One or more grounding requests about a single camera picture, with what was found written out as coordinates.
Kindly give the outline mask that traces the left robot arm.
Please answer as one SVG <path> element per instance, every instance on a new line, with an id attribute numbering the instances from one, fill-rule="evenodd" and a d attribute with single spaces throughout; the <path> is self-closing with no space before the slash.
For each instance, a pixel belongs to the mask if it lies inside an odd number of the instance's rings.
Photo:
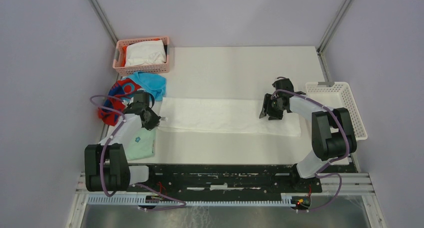
<path id="1" fill-rule="evenodd" d="M 85 186 L 90 192 L 104 192 L 107 197 L 138 184 L 150 192 L 157 178 L 146 165 L 130 166 L 129 161 L 155 154 L 157 127 L 161 116 L 153 111 L 155 98 L 146 91 L 136 91 L 133 101 L 122 111 L 99 105 L 101 112 L 118 115 L 112 132 L 84 150 Z"/>

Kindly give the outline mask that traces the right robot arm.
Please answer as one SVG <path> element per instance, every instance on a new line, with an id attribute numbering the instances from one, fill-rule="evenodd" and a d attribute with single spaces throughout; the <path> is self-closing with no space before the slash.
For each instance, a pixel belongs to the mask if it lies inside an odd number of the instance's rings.
<path id="1" fill-rule="evenodd" d="M 290 79 L 278 77 L 272 84 L 275 91 L 265 94 L 260 118 L 282 120 L 284 113 L 296 113 L 311 124 L 312 151 L 294 166 L 295 175 L 289 178 L 289 187 L 302 192 L 310 178 L 319 174 L 335 161 L 346 158 L 357 149 L 357 140 L 346 108 L 330 108 L 294 90 Z"/>

